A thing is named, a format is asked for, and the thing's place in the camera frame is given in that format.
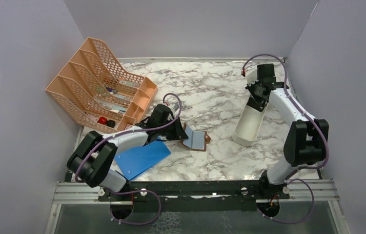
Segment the brown leather card holder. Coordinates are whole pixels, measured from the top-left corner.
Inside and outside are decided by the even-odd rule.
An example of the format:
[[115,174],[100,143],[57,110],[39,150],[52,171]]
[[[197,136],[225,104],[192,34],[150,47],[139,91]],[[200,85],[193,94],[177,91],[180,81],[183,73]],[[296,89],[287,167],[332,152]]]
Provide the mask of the brown leather card holder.
[[205,152],[207,145],[211,141],[211,137],[206,131],[193,130],[186,123],[183,126],[184,132],[187,134],[188,139],[180,141],[180,144],[191,151]]

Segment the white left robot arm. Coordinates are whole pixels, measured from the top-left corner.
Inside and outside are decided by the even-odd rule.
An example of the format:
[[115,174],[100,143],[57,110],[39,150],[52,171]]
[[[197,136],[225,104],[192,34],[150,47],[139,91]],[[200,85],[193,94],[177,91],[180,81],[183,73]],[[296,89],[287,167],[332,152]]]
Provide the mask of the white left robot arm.
[[186,140],[180,118],[166,105],[158,104],[152,114],[131,128],[103,136],[89,132],[67,161],[67,168],[89,187],[105,187],[117,200],[129,196],[127,179],[112,170],[116,155],[148,145],[164,137],[167,141]]

